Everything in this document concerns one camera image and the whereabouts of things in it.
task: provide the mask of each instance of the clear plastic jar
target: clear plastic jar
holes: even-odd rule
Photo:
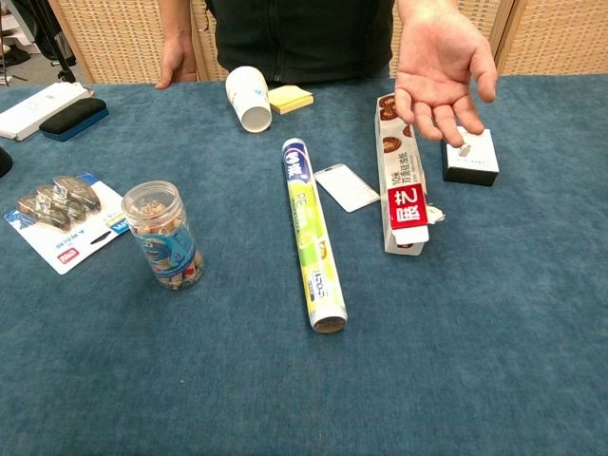
[[[133,187],[124,195],[123,212],[163,287],[183,290],[200,280],[202,253],[175,185],[152,180]]]

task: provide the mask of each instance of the white box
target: white box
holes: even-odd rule
[[[385,251],[420,255],[428,241],[429,219],[413,125],[397,117],[393,94],[378,99],[374,123]]]
[[[53,114],[82,98],[90,98],[91,90],[78,83],[55,83],[33,94],[23,102],[0,113],[0,136],[22,141],[38,130]]]
[[[499,168],[490,130],[473,135],[459,126],[458,131],[465,141],[462,147],[442,142],[444,181],[492,185]]]

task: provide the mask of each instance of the long product box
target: long product box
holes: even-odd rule
[[[428,241],[428,224],[443,219],[443,213],[427,208],[414,128],[397,116],[393,94],[378,99],[374,123],[385,251],[420,255]]]

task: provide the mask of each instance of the cling film roll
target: cling film roll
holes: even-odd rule
[[[283,167],[311,326],[318,333],[335,333],[346,325],[346,307],[313,168],[303,141],[294,138],[283,144]]]

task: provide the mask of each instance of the blue eraser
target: blue eraser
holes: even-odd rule
[[[105,102],[98,98],[78,100],[46,119],[40,130],[47,138],[65,141],[107,116]]]

